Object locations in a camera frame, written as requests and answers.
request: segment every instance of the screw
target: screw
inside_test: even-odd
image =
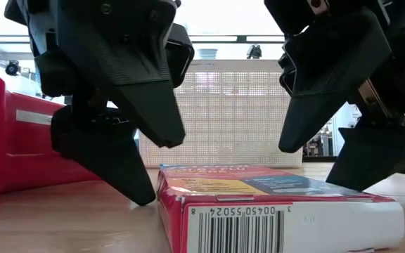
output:
[[[366,102],[371,103],[371,104],[377,103],[377,100],[375,97],[369,97],[369,98],[366,98],[365,100],[366,100]]]
[[[156,21],[158,19],[159,13],[157,11],[151,11],[151,13],[149,14],[149,18],[152,21]]]
[[[103,14],[110,14],[110,12],[112,11],[112,6],[110,4],[103,4],[101,6],[101,12]]]
[[[321,6],[321,0],[311,0],[311,1],[310,1],[310,4],[311,4],[313,7],[318,8],[318,7]]]
[[[131,36],[129,34],[125,34],[123,35],[122,40],[124,43],[129,43],[131,41]]]
[[[338,32],[335,30],[329,32],[329,39],[338,40]]]

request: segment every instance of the red container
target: red container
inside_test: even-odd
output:
[[[173,253],[367,253],[404,237],[393,199],[277,169],[165,166],[157,185]]]
[[[0,79],[0,193],[99,178],[51,148],[53,113],[62,107],[11,93]]]

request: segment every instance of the table surface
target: table surface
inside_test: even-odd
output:
[[[325,179],[331,164],[289,169]],[[149,171],[155,182],[157,170]],[[405,175],[367,190],[393,197],[405,210]],[[82,182],[3,195],[0,253],[169,253],[155,203],[137,207],[104,182]],[[404,252],[405,239],[398,249]]]

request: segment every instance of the barcode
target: barcode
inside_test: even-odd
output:
[[[193,209],[194,222],[189,226],[195,227],[189,227],[187,252],[282,253],[285,212],[275,207],[251,208],[211,208],[208,212]],[[214,215],[217,210],[222,215]]]

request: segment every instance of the perforated panel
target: perforated panel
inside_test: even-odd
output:
[[[279,85],[281,72],[275,60],[194,60],[175,89],[185,141],[172,149],[158,148],[141,134],[145,165],[301,167],[301,150],[286,154],[278,149],[290,102]]]

